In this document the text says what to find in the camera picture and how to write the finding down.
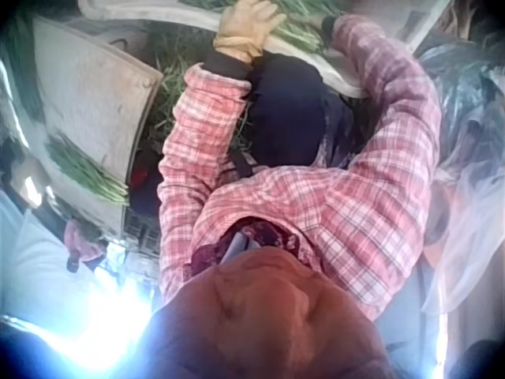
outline dark blue pants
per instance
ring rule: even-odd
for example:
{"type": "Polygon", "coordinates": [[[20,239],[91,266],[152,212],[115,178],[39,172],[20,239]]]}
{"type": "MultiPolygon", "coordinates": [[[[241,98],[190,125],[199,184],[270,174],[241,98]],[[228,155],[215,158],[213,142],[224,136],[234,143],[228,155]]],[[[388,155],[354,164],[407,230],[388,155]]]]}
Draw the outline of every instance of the dark blue pants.
{"type": "Polygon", "coordinates": [[[254,159],[269,167],[310,166],[326,133],[331,164],[335,144],[352,129],[353,116],[319,72],[298,58],[266,54],[249,80],[254,159]]]}

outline white container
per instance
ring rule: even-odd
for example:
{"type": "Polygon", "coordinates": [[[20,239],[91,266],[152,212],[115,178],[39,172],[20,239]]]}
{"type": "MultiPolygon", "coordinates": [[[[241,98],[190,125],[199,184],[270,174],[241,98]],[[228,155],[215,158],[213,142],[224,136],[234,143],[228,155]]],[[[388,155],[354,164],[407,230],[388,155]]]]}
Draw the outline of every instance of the white container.
{"type": "MultiPolygon", "coordinates": [[[[364,14],[381,24],[389,36],[414,51],[436,23],[450,0],[335,0],[345,11],[364,14]]],[[[178,0],[78,0],[81,12],[93,20],[152,20],[185,24],[217,31],[220,15],[181,4],[178,0]]],[[[271,36],[265,49],[303,59],[315,66],[324,82],[345,96],[366,97],[350,62],[329,51],[331,63],[317,54],[307,54],[271,36]]]]}

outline pink object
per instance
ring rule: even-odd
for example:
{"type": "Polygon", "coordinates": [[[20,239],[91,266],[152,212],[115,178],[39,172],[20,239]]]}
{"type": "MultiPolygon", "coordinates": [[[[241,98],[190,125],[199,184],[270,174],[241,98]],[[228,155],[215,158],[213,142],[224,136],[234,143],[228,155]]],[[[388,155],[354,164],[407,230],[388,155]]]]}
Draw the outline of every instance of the pink object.
{"type": "Polygon", "coordinates": [[[165,299],[187,280],[193,253],[246,217],[298,236],[298,259],[348,291],[371,320],[409,277],[423,250],[439,158],[438,95],[412,55],[363,17],[338,19],[333,46],[352,58],[383,110],[348,171],[277,167],[218,187],[250,83],[188,70],[159,165],[165,299]]]}
{"type": "Polygon", "coordinates": [[[86,241],[80,233],[75,220],[66,224],[64,243],[71,255],[76,254],[79,261],[88,262],[105,254],[103,247],[86,241]]]}

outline hand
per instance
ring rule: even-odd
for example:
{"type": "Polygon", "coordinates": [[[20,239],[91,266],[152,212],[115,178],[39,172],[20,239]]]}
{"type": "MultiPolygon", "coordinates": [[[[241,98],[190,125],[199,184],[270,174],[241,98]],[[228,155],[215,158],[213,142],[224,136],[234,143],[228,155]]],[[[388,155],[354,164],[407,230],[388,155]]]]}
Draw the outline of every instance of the hand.
{"type": "Polygon", "coordinates": [[[275,15],[278,6],[269,1],[239,0],[221,16],[214,48],[250,64],[263,54],[263,45],[272,30],[285,19],[275,15]]]}

